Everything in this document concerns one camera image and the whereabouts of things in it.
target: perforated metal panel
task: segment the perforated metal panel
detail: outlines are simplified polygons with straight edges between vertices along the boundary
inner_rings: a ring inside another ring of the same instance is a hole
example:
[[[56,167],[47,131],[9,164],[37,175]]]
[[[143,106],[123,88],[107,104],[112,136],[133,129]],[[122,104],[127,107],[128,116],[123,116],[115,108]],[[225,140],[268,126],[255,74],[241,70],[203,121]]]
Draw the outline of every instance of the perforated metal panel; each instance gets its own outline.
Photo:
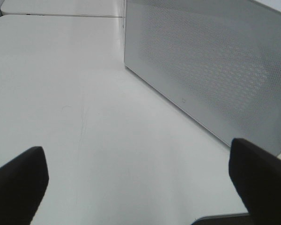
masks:
[[[225,143],[281,152],[280,13],[250,0],[128,0],[126,19],[131,70]]]

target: black object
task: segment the black object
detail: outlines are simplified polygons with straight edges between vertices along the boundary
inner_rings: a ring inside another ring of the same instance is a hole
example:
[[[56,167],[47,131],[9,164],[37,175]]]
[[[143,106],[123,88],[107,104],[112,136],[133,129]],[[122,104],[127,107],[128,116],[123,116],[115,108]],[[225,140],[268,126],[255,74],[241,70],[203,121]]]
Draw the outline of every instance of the black object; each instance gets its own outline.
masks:
[[[49,181],[42,147],[23,152],[0,168],[0,225],[29,225]]]
[[[245,139],[234,139],[230,178],[249,214],[204,217],[193,225],[281,225],[281,160]]]

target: white tabletop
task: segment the white tabletop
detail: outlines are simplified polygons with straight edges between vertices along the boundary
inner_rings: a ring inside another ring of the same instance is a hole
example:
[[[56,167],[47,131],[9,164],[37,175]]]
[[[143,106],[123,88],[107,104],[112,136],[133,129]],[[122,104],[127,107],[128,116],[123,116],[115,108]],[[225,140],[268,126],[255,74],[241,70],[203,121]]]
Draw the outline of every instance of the white tabletop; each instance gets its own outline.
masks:
[[[189,225],[245,212],[229,149],[123,63],[119,18],[0,18],[0,166],[43,146],[33,225]]]
[[[124,0],[5,0],[3,15],[124,16]]]

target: white perforated box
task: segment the white perforated box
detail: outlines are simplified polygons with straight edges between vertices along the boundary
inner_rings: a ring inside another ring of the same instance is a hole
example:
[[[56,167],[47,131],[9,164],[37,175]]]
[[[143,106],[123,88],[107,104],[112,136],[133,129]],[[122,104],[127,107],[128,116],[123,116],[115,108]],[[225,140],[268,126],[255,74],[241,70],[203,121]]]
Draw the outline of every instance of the white perforated box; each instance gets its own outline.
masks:
[[[226,144],[278,155],[281,12],[262,1],[128,0],[125,64]]]

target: white table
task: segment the white table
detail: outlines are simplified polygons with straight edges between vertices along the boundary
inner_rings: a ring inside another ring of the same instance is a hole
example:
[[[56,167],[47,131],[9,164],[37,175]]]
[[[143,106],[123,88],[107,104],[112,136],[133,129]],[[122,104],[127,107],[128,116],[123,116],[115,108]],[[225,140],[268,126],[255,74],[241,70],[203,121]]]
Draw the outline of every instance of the white table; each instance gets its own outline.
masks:
[[[124,16],[124,0],[5,0],[3,15]]]
[[[0,18],[0,166],[43,146],[33,225],[189,225],[245,212],[229,149],[123,64],[119,18]]]

